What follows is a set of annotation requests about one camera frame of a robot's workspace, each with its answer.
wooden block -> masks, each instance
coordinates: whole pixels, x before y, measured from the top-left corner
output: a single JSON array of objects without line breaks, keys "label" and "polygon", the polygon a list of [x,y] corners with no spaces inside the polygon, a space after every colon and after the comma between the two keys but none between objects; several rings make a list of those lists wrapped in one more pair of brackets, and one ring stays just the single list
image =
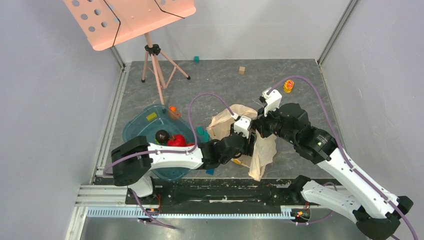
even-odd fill
[{"label": "wooden block", "polygon": [[239,73],[239,74],[241,74],[241,75],[244,75],[244,74],[245,74],[245,70],[246,70],[246,68],[245,68],[244,66],[241,66],[241,67],[238,69],[238,73]]}]

plastic bin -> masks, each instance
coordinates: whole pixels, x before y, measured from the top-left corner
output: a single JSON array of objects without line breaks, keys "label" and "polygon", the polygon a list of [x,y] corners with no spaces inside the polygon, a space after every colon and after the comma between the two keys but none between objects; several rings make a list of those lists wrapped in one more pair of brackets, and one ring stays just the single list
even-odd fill
[{"label": "plastic bin", "polygon": [[[127,142],[137,136],[146,136],[149,143],[155,143],[155,135],[159,130],[167,131],[170,136],[181,134],[187,143],[195,142],[189,124],[161,104],[147,107],[140,115],[129,121],[123,129],[122,138],[124,142]],[[198,142],[202,142],[201,138],[198,135],[196,136]],[[166,167],[152,170],[156,176],[170,182],[181,179],[189,171],[190,169],[185,167]]]}]

white wall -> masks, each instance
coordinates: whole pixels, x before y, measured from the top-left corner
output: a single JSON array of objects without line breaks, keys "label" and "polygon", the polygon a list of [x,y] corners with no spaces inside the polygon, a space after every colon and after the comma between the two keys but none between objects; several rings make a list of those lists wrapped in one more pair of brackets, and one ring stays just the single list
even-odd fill
[{"label": "white wall", "polygon": [[61,0],[0,1],[0,239],[64,239],[119,69]]},{"label": "white wall", "polygon": [[[196,13],[154,30],[175,60],[317,59],[349,0],[195,0]],[[125,62],[143,61],[146,40],[117,46]]]},{"label": "white wall", "polygon": [[[415,203],[424,238],[424,1],[360,1],[323,64],[349,154]],[[403,223],[396,235],[412,239]]]}]

dark purple fruit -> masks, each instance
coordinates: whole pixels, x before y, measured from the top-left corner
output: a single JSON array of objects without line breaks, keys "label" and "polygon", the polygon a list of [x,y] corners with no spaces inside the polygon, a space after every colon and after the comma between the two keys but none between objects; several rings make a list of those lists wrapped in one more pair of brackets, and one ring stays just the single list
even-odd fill
[{"label": "dark purple fruit", "polygon": [[165,130],[159,130],[156,132],[154,138],[159,144],[166,144],[170,139],[170,134]]}]

marble-patterned surface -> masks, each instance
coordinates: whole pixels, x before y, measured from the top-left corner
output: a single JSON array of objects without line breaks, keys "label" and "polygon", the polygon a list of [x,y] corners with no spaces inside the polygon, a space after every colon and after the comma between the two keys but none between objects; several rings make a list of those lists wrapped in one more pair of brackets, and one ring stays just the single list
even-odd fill
[{"label": "marble-patterned surface", "polygon": [[[181,116],[187,120],[188,107],[193,97],[202,92],[220,95],[229,104],[242,104],[253,109],[261,107],[258,97],[262,91],[273,86],[279,80],[290,75],[301,75],[308,78],[318,89],[325,107],[333,116],[320,70],[313,59],[257,59],[257,60],[201,60],[176,61],[191,76],[187,80],[180,72],[176,72],[168,88],[163,91],[166,105],[176,106]],[[167,79],[173,66],[167,61],[160,62],[163,75]],[[245,74],[239,74],[239,67],[246,67]],[[125,92],[117,117],[110,150],[123,144],[122,131],[128,121],[140,114],[152,104],[160,104],[154,75],[147,71],[146,82],[142,83],[143,62],[131,64]],[[329,131],[323,110],[313,90],[305,82],[294,80],[291,93],[279,90],[283,103],[299,103],[309,115],[313,126]],[[223,104],[212,96],[201,97],[192,108],[193,124],[196,127],[207,127],[211,118],[224,109]],[[248,178],[249,169],[229,162],[215,169],[214,175],[205,170],[193,170],[188,178]],[[301,158],[293,146],[282,139],[277,139],[277,154],[273,163],[266,166],[264,178],[296,178],[305,175],[310,178],[329,178],[328,173]]]}]

